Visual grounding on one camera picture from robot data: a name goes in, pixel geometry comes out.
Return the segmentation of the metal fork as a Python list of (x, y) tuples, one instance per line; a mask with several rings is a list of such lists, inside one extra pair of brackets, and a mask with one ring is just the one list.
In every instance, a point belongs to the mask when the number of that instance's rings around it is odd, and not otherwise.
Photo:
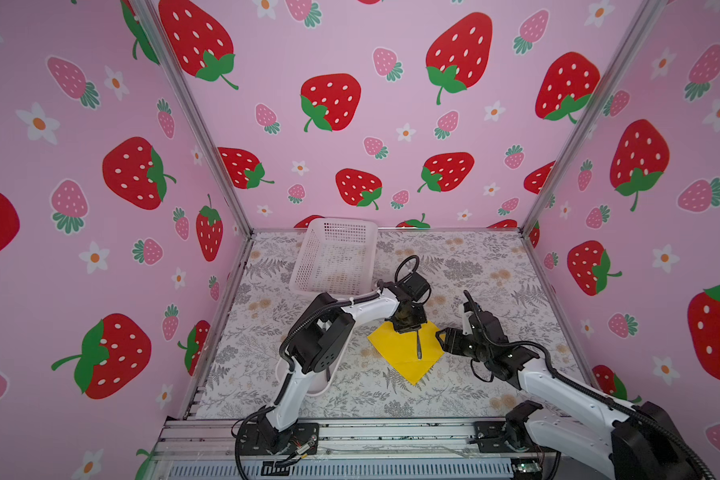
[(420, 338), (420, 330), (421, 330), (420, 327), (415, 330), (415, 335), (416, 335), (416, 357), (417, 357), (417, 360), (422, 360), (422, 359), (423, 359), (423, 349), (422, 349), (421, 338)]

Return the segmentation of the yellow paper napkin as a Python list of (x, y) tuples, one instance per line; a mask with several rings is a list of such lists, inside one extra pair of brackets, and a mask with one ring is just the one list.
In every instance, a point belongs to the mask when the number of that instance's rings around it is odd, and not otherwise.
[(385, 322), (368, 336), (368, 340), (382, 358), (406, 381), (416, 385), (440, 360), (444, 352), (436, 339), (438, 328), (431, 322), (420, 330), (423, 359), (416, 357), (415, 332), (399, 334), (390, 322)]

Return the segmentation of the white plastic perforated basket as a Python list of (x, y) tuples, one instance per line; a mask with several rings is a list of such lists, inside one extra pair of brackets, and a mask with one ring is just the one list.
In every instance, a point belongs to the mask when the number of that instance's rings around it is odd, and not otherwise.
[(310, 222), (290, 279), (296, 294), (359, 297), (374, 288), (378, 226), (370, 221), (320, 218)]

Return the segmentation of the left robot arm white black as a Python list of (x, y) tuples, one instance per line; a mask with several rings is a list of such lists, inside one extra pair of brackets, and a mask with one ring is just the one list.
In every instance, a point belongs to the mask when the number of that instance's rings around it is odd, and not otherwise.
[(377, 320), (386, 322), (394, 334), (414, 340), (412, 347), (398, 350), (413, 354), (415, 366), (423, 365), (424, 303), (430, 293), (429, 282), (412, 271), (392, 282), (380, 281), (372, 293), (358, 298), (338, 300), (327, 293), (318, 295), (279, 347), (286, 364), (285, 378), (273, 403), (256, 416), (265, 444), (274, 449), (288, 440), (315, 377), (341, 358), (355, 327)]

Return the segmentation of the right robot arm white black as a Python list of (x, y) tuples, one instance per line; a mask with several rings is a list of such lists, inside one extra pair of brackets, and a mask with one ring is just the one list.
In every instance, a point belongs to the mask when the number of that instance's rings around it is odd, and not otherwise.
[(472, 297), (462, 320), (463, 328), (437, 332), (442, 350), (483, 365), (492, 379), (530, 397), (506, 414), (497, 436), (510, 449), (548, 448), (610, 479), (713, 478), (658, 405), (635, 405), (562, 374), (544, 346), (509, 340), (500, 320)]

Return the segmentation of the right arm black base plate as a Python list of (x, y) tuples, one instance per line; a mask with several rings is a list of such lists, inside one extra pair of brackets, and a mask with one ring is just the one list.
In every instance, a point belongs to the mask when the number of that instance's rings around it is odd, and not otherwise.
[(524, 423), (505, 420), (479, 421), (474, 423), (475, 435), (470, 441), (481, 453), (538, 452)]

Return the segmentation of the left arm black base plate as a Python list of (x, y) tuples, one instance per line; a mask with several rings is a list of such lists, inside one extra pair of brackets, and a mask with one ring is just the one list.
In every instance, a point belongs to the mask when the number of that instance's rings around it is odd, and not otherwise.
[(243, 456), (315, 454), (320, 425), (297, 422), (277, 431), (268, 422), (247, 423), (238, 429), (236, 449)]

